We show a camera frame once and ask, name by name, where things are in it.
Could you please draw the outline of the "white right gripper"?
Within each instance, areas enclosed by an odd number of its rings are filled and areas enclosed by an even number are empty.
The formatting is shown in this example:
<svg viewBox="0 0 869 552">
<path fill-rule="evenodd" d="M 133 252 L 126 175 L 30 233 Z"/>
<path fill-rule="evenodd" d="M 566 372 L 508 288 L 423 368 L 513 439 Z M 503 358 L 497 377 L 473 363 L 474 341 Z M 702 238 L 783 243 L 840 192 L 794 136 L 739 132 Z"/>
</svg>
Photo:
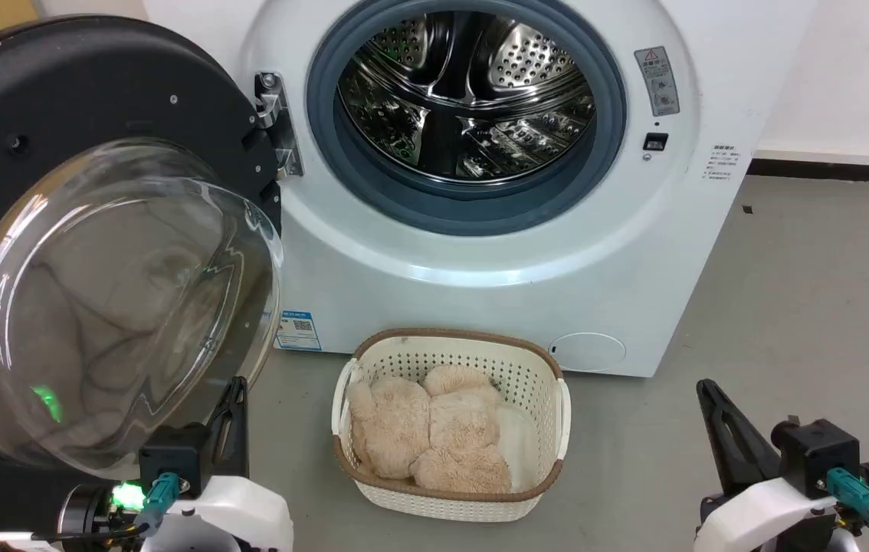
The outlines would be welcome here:
<svg viewBox="0 0 869 552">
<path fill-rule="evenodd" d="M 698 381 L 695 394 L 722 494 L 739 495 L 708 514 L 694 539 L 694 551 L 753 551 L 813 509 L 837 503 L 831 495 L 809 498 L 778 478 L 780 455 L 717 382 Z"/>
</svg>

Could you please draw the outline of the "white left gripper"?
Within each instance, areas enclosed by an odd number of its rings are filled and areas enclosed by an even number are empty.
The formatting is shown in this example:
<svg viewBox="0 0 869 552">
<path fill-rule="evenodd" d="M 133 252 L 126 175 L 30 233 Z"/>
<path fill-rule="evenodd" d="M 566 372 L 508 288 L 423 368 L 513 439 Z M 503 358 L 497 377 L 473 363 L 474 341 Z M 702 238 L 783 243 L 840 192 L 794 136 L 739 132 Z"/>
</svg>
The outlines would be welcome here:
<svg viewBox="0 0 869 552">
<path fill-rule="evenodd" d="M 176 500 L 143 551 L 292 551 L 284 497 L 248 479 L 248 380 L 235 375 L 208 419 L 212 475 L 196 498 Z"/>
</svg>

